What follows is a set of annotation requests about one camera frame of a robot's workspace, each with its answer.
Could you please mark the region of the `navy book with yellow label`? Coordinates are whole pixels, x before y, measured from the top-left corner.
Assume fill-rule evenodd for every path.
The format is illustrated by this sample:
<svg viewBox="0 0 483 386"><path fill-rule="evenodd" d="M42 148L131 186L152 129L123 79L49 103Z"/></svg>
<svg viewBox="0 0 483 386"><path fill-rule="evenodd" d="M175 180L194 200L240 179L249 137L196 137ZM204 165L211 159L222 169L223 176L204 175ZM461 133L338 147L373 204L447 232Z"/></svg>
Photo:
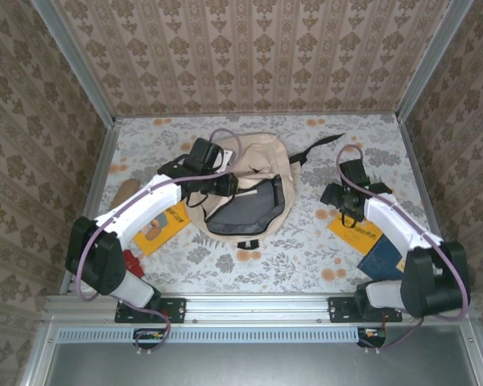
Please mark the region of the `navy book with yellow label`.
<svg viewBox="0 0 483 386"><path fill-rule="evenodd" d="M357 264L357 268L374 281L400 280L403 257L386 236L380 236Z"/></svg>

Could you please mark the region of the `yellow book with cartoon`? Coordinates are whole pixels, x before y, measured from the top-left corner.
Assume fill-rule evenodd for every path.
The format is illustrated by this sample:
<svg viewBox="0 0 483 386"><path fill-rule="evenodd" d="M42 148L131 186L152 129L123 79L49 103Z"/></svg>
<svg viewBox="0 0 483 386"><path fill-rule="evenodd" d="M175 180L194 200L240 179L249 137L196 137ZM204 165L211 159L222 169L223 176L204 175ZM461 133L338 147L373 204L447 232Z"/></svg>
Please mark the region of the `yellow book with cartoon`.
<svg viewBox="0 0 483 386"><path fill-rule="evenodd" d="M184 202L180 202L157 215L134 236L134 243L150 255L163 246L190 223Z"/></svg>

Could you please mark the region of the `red case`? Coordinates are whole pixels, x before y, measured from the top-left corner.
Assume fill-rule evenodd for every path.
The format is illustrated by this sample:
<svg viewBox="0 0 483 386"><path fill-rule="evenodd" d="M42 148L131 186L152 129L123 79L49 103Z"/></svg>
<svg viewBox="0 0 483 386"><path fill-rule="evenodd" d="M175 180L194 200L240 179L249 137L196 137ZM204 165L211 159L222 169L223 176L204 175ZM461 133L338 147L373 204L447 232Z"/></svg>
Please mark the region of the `red case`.
<svg viewBox="0 0 483 386"><path fill-rule="evenodd" d="M126 269L136 277L142 278L144 276L144 271L140 260L135 257L129 249L124 250L122 255L126 264Z"/></svg>

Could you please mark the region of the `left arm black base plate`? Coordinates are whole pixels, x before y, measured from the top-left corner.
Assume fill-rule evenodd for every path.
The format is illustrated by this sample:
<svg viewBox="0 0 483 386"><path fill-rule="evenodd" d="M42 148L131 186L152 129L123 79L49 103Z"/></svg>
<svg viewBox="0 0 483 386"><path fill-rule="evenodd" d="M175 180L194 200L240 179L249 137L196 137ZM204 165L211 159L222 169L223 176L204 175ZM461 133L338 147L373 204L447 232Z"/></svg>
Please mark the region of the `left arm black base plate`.
<svg viewBox="0 0 483 386"><path fill-rule="evenodd" d="M157 310L159 313L164 314L170 322L183 323L186 315L186 299L160 298L157 300L151 300L147 303L146 309ZM117 304L114 321L116 323L134 324L164 323L164 321L156 315L134 310L120 302Z"/></svg>

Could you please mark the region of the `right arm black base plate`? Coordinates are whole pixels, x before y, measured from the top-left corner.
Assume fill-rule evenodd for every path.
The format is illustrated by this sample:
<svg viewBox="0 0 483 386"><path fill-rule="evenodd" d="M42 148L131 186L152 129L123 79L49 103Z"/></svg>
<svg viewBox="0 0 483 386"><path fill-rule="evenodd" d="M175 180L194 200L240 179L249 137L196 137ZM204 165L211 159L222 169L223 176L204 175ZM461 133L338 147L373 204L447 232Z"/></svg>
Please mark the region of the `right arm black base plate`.
<svg viewBox="0 0 483 386"><path fill-rule="evenodd" d="M373 308L355 297L328 298L328 312L332 323L401 322L402 314L393 308Z"/></svg>

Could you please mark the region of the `aluminium side rail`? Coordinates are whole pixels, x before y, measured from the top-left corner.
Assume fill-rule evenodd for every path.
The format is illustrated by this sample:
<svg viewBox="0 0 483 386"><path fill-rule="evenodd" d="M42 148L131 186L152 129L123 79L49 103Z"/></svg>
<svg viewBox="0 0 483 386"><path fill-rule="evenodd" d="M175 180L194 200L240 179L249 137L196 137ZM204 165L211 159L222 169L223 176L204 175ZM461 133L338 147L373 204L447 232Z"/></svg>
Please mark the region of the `aluminium side rail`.
<svg viewBox="0 0 483 386"><path fill-rule="evenodd" d="M94 218L99 211L109 168L117 147L121 121L121 118L115 118L113 124L105 132L105 138L83 210L83 215L86 217Z"/></svg>
<svg viewBox="0 0 483 386"><path fill-rule="evenodd" d="M410 163L411 172L413 174L413 179L415 182L414 193L415 196L418 196L418 198L415 198L415 201L419 201L419 203L414 203L414 206L419 207L422 213L417 215L411 208L406 208L406 210L424 228L428 229L431 233L442 238L442 232L440 230L440 226L436 219L436 214L431 204L431 200L427 191L426 183L423 179L419 162L415 155L415 149L409 137L409 133L407 132L406 124L403 121L398 120L398 130L401 134L408 162Z"/></svg>

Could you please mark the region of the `wiring connector bundle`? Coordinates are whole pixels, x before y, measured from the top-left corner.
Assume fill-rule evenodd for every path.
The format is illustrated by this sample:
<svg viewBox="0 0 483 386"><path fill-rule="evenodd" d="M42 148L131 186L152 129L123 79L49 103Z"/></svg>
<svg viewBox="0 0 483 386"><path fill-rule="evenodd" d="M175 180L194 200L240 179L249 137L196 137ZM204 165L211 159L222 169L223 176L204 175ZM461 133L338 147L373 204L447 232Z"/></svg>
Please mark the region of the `wiring connector bundle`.
<svg viewBox="0 0 483 386"><path fill-rule="evenodd" d="M357 345L363 348L380 348L386 341L386 330L384 328L358 328Z"/></svg>
<svg viewBox="0 0 483 386"><path fill-rule="evenodd" d="M156 348L166 331L163 328L139 328L133 331L134 346L142 350Z"/></svg>

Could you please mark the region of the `right aluminium frame post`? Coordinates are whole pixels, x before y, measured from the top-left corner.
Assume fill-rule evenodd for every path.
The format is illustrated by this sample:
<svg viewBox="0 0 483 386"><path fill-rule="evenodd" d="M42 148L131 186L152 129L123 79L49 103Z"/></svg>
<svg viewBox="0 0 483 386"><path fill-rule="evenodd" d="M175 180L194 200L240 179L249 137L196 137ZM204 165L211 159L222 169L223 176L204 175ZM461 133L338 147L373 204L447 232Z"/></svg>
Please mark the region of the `right aluminium frame post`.
<svg viewBox="0 0 483 386"><path fill-rule="evenodd" d="M472 4L473 0L451 0L395 110L399 123L410 115Z"/></svg>

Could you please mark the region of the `beige backpack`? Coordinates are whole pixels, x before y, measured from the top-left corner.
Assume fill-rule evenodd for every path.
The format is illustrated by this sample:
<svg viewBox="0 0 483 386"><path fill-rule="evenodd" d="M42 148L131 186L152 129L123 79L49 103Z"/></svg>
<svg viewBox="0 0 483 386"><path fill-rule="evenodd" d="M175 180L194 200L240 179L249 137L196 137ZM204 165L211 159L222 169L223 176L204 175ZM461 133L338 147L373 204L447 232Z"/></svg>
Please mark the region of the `beige backpack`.
<svg viewBox="0 0 483 386"><path fill-rule="evenodd" d="M259 241L275 234L295 202L295 186L309 152L339 139L335 134L314 142L306 150L287 154L273 134L256 133L219 142L224 150L241 143L239 163L229 172L238 178L237 193L225 197L226 175L214 179L206 194L191 193L186 212L191 222L211 239L254 250Z"/></svg>

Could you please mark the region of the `right aluminium side rail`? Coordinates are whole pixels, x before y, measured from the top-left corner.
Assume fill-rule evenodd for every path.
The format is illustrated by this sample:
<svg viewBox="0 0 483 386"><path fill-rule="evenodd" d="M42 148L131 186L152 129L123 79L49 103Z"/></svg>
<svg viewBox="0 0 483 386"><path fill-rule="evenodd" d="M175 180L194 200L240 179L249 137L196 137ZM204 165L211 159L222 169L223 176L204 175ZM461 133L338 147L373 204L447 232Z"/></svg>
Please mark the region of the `right aluminium side rail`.
<svg viewBox="0 0 483 386"><path fill-rule="evenodd" d="M398 130L401 134L408 162L410 163L411 172L413 174L413 179L415 182L414 193L415 196L418 196L418 198L415 198L415 201L419 201L419 203L414 203L414 206L419 207L422 213L417 215L411 208L406 208L406 210L424 228L428 229L431 233L442 238L442 232L440 230L440 226L436 219L436 214L431 204L431 200L427 191L426 183L423 179L419 162L415 155L415 149L409 137L409 133L407 132L406 124L403 121L398 120Z"/></svg>

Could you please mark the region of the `left aluminium side rail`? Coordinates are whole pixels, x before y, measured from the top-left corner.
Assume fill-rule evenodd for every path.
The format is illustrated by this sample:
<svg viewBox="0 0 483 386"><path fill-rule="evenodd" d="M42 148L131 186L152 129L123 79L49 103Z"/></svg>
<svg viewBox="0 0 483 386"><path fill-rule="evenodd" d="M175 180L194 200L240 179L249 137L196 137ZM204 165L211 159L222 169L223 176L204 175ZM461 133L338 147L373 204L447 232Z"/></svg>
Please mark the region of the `left aluminium side rail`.
<svg viewBox="0 0 483 386"><path fill-rule="evenodd" d="M105 132L105 138L83 210L83 215L86 217L94 218L99 211L109 168L117 147L121 121L121 118L115 118L113 124Z"/></svg>

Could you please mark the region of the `aluminium front rail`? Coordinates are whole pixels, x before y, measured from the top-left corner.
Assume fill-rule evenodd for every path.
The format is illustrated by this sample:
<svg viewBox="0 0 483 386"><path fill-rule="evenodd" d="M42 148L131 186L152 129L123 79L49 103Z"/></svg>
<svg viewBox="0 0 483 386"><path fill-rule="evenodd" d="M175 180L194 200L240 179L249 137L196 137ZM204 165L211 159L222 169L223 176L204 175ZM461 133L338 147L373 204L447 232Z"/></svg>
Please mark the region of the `aluminium front rail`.
<svg viewBox="0 0 483 386"><path fill-rule="evenodd" d="M348 294L164 294L163 300L178 298L184 323L205 326L328 324L337 303ZM42 320L92 325L112 323L118 302L109 296L91 302L76 294L47 299Z"/></svg>

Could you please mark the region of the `right wiring connector bundle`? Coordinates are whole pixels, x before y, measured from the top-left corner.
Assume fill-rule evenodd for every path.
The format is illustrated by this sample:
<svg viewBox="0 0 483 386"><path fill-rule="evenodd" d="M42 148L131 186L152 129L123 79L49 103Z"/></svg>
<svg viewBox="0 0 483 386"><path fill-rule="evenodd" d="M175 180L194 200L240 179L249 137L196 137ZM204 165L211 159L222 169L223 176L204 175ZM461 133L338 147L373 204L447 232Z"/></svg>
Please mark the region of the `right wiring connector bundle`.
<svg viewBox="0 0 483 386"><path fill-rule="evenodd" d="M384 328L358 328L357 345L363 348L380 348L386 341L386 330Z"/></svg>

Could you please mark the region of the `left wiring connector bundle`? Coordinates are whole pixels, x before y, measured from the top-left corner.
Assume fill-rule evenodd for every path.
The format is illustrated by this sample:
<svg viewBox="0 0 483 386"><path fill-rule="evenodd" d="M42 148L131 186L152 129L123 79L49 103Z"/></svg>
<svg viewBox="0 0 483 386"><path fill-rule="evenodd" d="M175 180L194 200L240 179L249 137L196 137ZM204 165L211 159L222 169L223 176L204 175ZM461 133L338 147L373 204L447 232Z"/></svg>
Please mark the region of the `left wiring connector bundle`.
<svg viewBox="0 0 483 386"><path fill-rule="evenodd" d="M139 328L133 331L134 346L142 350L156 348L166 331L163 328Z"/></svg>

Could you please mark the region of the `left aluminium frame post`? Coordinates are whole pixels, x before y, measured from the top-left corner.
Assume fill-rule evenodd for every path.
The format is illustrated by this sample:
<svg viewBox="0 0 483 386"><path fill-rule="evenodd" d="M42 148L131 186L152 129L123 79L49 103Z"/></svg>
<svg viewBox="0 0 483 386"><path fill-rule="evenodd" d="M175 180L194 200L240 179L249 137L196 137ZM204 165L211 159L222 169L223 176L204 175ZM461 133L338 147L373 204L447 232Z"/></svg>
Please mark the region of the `left aluminium frame post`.
<svg viewBox="0 0 483 386"><path fill-rule="evenodd" d="M53 0L31 1L105 127L107 129L113 128L115 120L113 108L102 92L90 66L86 63L85 56L77 46L76 40L72 37L71 31L61 17L55 3Z"/></svg>

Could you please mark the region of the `aluminium frame post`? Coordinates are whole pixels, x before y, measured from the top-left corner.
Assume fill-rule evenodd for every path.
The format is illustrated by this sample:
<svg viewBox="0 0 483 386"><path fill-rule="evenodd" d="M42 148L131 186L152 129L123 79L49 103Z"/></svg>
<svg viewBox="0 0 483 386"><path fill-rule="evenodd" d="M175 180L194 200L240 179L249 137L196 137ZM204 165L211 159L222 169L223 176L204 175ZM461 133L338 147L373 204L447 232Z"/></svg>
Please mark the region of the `aluminium frame post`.
<svg viewBox="0 0 483 386"><path fill-rule="evenodd" d="M395 110L399 123L410 115L472 4L473 0L451 0Z"/></svg>
<svg viewBox="0 0 483 386"><path fill-rule="evenodd" d="M71 31L61 17L55 3L53 0L31 1L105 127L107 129L113 128L115 120L113 108L102 92L90 66L86 63L85 56L77 46L76 40L72 37Z"/></svg>

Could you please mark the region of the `yellow book with text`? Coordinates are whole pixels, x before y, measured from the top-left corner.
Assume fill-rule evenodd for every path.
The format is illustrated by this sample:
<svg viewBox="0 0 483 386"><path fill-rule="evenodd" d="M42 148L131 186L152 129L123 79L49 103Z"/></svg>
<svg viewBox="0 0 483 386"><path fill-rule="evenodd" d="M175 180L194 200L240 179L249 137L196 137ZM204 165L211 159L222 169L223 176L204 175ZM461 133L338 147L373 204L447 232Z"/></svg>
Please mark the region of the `yellow book with text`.
<svg viewBox="0 0 483 386"><path fill-rule="evenodd" d="M381 229L372 222L357 222L344 214L335 218L328 229L362 255L369 253L383 236Z"/></svg>

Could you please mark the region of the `grey metal panel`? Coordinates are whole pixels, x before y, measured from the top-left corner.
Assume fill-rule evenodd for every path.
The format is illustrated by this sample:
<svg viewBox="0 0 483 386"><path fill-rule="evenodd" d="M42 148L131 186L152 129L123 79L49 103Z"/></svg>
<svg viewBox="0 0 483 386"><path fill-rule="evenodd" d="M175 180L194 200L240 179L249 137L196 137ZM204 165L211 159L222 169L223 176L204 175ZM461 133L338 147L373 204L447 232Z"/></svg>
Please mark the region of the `grey metal panel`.
<svg viewBox="0 0 483 386"><path fill-rule="evenodd" d="M455 342L408 343L376 354L354 344L63 344L47 386L477 386Z"/></svg>

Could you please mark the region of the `floral tablecloth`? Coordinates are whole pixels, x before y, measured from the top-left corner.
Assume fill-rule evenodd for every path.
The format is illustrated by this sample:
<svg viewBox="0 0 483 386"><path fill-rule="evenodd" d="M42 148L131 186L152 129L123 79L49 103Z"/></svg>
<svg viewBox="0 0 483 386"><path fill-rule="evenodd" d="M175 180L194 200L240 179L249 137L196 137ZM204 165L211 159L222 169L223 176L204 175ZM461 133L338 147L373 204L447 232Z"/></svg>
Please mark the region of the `floral tablecloth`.
<svg viewBox="0 0 483 386"><path fill-rule="evenodd" d="M424 207L427 196L417 183L414 155L392 113L123 118L114 127L100 212L108 210L126 180L147 183L165 162L186 154L197 138L221 139L228 130L270 133L289 154L308 152L294 207L284 225L254 251L217 242L194 225L152 254L130 242L146 281L165 293L353 291L366 279L357 267L362 255L331 232L337 211L320 202L326 186L338 180L336 158L362 155L372 180L390 187L423 226L433 220Z"/></svg>

